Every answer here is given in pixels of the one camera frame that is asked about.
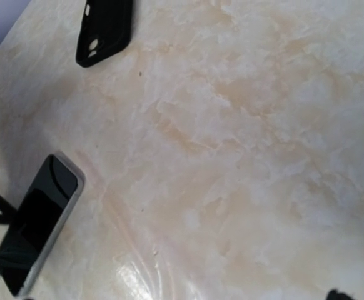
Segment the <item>black phone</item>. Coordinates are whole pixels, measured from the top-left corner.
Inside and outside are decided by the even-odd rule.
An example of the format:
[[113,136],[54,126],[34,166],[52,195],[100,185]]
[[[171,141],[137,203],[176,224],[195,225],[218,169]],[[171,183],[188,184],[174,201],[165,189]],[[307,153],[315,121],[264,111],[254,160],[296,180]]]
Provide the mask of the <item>black phone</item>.
[[0,275],[12,296],[27,296],[84,187],[61,153],[43,162],[0,244]]

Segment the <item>black phone case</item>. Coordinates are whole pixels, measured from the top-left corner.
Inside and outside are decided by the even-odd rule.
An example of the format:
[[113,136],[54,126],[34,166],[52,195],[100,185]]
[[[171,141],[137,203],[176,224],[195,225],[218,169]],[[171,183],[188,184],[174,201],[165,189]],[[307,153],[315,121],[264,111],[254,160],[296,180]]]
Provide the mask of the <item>black phone case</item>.
[[133,14],[133,1],[86,1],[76,63],[88,68],[124,50],[132,38]]

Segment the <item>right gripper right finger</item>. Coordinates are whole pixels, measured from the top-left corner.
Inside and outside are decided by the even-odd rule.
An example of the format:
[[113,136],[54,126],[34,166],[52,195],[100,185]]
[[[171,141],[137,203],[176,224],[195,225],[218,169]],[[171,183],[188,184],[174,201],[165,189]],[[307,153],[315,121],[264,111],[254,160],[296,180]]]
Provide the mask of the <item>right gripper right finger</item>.
[[326,300],[354,300],[351,296],[337,289],[332,289],[326,295]]

